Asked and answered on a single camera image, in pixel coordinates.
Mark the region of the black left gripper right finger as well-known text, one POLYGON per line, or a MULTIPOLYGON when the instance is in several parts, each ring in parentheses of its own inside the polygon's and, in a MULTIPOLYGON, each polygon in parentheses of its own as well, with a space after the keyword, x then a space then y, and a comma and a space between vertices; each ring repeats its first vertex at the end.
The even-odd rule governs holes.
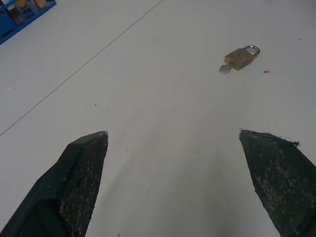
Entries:
POLYGON ((239 140, 256 194, 282 237, 316 235, 316 167, 291 142, 241 130, 239 140))

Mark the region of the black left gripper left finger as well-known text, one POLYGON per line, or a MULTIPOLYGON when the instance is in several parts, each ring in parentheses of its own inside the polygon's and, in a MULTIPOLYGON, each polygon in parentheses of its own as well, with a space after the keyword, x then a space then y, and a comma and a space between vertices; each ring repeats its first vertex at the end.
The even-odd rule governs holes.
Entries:
POLYGON ((2 237, 83 237, 101 184, 109 138, 106 131, 71 142, 30 189, 2 237))

